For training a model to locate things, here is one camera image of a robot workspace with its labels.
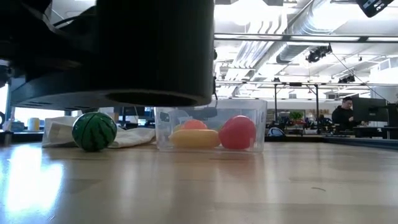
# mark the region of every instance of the man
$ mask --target man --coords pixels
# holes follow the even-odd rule
[[[354,121],[353,110],[353,99],[349,96],[344,97],[341,106],[338,106],[334,112],[331,114],[331,119],[335,124],[339,124],[339,129],[351,130],[353,127],[357,126],[358,123]]]

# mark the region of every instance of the green ball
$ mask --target green ball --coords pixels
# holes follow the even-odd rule
[[[100,112],[81,115],[73,124],[75,143],[87,152],[97,152],[108,147],[116,138],[118,129],[113,119]]]

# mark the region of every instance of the wooden table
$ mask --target wooden table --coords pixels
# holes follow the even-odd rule
[[[267,143],[260,154],[0,149],[0,223],[398,223],[398,153]]]

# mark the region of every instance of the white cloth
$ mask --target white cloth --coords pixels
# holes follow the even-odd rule
[[[44,124],[42,147],[67,147],[76,146],[72,137],[72,126],[76,117],[63,116],[47,118]],[[118,128],[116,139],[110,148],[132,147],[154,140],[155,129],[134,128],[123,130]]]

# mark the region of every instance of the clear plastic bin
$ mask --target clear plastic bin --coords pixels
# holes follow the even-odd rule
[[[207,106],[155,108],[157,147],[161,151],[262,152],[266,114],[264,100],[214,100]]]

